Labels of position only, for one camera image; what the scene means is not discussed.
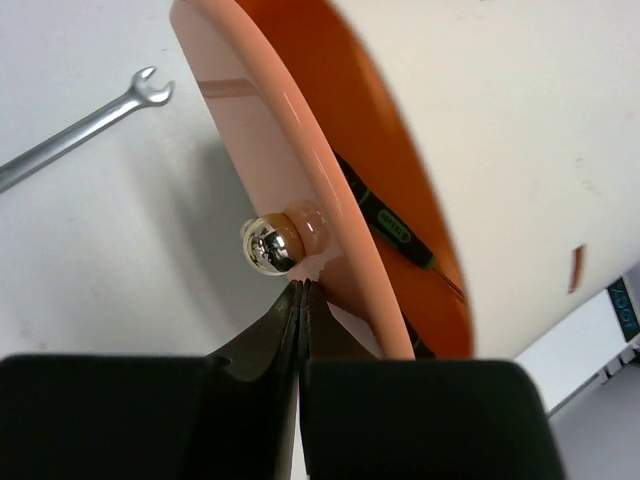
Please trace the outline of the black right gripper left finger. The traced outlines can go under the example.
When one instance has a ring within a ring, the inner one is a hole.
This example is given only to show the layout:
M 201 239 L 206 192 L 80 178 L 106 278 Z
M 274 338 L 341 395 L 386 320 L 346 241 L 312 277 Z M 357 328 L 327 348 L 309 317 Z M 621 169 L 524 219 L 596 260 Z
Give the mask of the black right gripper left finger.
M 206 356 L 1 363 L 5 479 L 286 479 L 303 285 Z

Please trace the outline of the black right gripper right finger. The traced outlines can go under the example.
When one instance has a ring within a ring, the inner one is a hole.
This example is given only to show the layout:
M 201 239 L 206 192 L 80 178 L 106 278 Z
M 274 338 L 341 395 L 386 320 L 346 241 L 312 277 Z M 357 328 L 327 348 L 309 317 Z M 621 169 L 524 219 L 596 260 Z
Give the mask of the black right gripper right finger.
M 300 428 L 313 479 L 562 479 L 538 391 L 503 360 L 358 360 L 320 340 L 334 322 L 303 287 Z

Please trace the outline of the orange top drawer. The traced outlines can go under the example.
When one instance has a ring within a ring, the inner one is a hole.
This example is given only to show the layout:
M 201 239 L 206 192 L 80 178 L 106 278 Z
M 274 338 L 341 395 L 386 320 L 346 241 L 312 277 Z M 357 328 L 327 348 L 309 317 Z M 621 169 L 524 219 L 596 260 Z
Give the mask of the orange top drawer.
M 467 358 L 465 300 L 360 212 L 334 156 L 433 251 L 462 290 L 444 221 L 376 67 L 327 1 L 177 1 L 170 22 L 256 210 L 248 263 L 316 281 L 391 358 Z

